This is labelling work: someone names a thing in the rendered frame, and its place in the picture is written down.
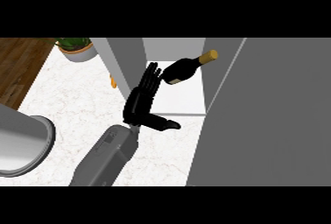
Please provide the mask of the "green plant in grey pot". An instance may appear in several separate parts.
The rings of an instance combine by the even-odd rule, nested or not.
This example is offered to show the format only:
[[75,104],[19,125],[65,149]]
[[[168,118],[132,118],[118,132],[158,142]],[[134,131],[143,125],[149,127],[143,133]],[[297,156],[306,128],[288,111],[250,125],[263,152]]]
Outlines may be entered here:
[[98,56],[90,38],[55,38],[55,45],[71,62],[86,62]]

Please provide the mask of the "dark wine bottle, gold cap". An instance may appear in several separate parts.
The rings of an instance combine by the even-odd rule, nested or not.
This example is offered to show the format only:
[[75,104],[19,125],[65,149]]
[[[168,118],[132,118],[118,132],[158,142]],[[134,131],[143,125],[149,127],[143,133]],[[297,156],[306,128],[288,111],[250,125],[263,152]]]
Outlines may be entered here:
[[186,81],[195,74],[197,69],[219,58],[216,50],[210,50],[198,58],[179,59],[163,71],[161,78],[170,85]]

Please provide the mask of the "pale grey round appliance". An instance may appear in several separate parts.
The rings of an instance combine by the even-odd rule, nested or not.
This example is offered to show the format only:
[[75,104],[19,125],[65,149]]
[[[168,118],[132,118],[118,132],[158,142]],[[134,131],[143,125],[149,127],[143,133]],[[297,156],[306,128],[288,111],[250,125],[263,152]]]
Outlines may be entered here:
[[56,141],[56,126],[41,115],[25,115],[0,104],[0,177],[31,172]]

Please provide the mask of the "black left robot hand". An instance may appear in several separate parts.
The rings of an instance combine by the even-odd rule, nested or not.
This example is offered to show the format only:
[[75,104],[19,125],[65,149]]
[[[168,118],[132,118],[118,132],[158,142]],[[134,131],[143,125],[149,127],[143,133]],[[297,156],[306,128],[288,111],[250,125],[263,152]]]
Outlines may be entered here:
[[151,113],[154,96],[161,84],[161,69],[158,63],[151,62],[143,72],[139,85],[132,89],[126,101],[123,118],[124,123],[132,126],[146,126],[158,131],[179,130],[180,124]]

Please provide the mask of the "grey open cabinet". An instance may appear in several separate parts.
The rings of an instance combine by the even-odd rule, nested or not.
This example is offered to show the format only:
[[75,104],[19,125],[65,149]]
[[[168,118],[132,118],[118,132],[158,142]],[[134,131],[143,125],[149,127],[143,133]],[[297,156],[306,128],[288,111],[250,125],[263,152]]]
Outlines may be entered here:
[[160,116],[207,115],[244,48],[244,38],[93,38],[92,42],[124,96],[139,85],[151,62],[164,68],[179,59],[194,59],[216,50],[217,60],[201,66],[188,80],[160,85],[151,109]]

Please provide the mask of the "large dark grey cabinet door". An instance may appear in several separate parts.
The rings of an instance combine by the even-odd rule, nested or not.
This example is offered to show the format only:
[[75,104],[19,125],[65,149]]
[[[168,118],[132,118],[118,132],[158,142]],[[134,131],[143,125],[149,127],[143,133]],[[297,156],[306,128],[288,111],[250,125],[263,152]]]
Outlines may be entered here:
[[204,119],[192,186],[331,186],[331,38],[250,38]]

